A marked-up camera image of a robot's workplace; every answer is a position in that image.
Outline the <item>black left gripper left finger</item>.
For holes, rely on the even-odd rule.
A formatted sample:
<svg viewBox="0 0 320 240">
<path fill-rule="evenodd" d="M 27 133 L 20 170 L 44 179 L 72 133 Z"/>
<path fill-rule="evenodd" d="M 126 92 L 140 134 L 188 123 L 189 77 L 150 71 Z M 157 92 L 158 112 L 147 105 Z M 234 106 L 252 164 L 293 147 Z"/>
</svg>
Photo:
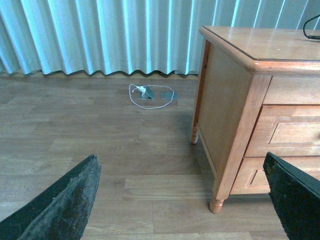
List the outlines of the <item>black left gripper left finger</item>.
<svg viewBox="0 0 320 240">
<path fill-rule="evenodd" d="M 90 155 L 0 223 L 2 240 L 79 240 L 96 199 L 102 166 Z"/>
</svg>

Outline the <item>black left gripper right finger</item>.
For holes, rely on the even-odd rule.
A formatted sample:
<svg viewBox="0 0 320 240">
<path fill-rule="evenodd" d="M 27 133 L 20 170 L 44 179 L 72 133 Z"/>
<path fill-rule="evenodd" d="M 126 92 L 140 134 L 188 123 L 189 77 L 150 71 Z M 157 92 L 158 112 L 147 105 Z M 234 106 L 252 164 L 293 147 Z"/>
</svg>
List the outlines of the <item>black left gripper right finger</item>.
<svg viewBox="0 0 320 240">
<path fill-rule="evenodd" d="M 266 154 L 263 170 L 270 198 L 290 240 L 320 238 L 320 181 L 277 155 Z"/>
</svg>

